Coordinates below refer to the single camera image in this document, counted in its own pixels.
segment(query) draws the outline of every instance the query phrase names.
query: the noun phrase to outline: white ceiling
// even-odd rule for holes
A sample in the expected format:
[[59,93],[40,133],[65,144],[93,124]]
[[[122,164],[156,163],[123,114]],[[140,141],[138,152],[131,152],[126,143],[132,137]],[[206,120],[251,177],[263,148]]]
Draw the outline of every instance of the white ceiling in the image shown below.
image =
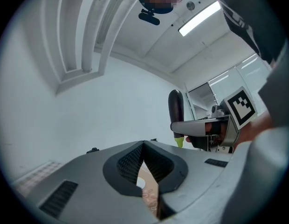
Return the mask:
[[[188,1],[195,3],[193,11],[186,8]],[[137,1],[117,35],[113,51],[171,74],[229,32],[222,11],[216,12],[185,37],[178,32],[185,22],[214,1],[183,0],[172,12],[155,14],[160,19],[159,26],[138,18],[143,7]]]

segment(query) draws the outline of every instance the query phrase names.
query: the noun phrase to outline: white wall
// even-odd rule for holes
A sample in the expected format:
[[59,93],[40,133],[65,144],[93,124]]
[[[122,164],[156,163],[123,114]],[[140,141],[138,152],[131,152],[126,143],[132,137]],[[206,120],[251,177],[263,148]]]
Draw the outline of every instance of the white wall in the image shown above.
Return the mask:
[[174,75],[192,90],[254,53],[240,37],[229,32],[182,65]]
[[[110,58],[103,77],[55,97],[16,22],[0,53],[0,160],[9,181],[48,160],[65,163],[93,147],[154,138],[176,145],[167,103],[176,86]],[[185,120],[191,119],[187,105]]]

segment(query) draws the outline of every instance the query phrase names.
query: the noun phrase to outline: fluorescent light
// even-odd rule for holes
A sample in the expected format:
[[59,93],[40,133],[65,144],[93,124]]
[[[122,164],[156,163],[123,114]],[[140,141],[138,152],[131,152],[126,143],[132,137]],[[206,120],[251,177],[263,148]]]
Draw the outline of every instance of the fluorescent light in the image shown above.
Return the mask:
[[223,77],[223,78],[221,78],[220,80],[218,80],[218,81],[215,81],[213,84],[216,84],[216,83],[218,83],[219,81],[221,81],[221,80],[223,80],[223,79],[225,79],[225,78],[227,78],[228,77],[228,75],[227,76],[225,76],[225,77]]
[[255,62],[255,61],[256,61],[256,59],[254,59],[253,61],[251,61],[251,62],[247,63],[247,64],[246,64],[246,65],[244,65],[244,66],[242,66],[242,68],[241,68],[241,69],[245,68],[246,66],[249,66],[251,63]]
[[220,8],[221,7],[219,2],[214,2],[213,4],[202,10],[200,13],[195,15],[192,19],[190,19],[178,31],[182,34],[182,36],[186,36],[192,29],[202,23],[205,19],[219,11]]
[[224,75],[224,74],[227,73],[227,72],[229,72],[229,71],[227,70],[226,72],[222,73],[221,75],[218,75],[218,76],[215,77],[214,79],[217,79],[219,76],[222,76],[222,75]]
[[251,57],[253,57],[253,56],[255,56],[255,55],[256,55],[256,53],[253,54],[252,56],[248,57],[245,61],[242,61],[242,63],[246,62],[247,60],[249,60]]

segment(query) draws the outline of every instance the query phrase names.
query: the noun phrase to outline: yellow object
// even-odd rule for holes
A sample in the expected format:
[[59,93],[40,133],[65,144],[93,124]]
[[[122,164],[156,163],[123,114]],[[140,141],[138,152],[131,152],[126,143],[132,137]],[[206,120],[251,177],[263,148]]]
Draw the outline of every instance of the yellow object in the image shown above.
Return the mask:
[[183,141],[184,141],[184,137],[181,138],[174,138],[174,140],[176,140],[178,147],[183,147]]

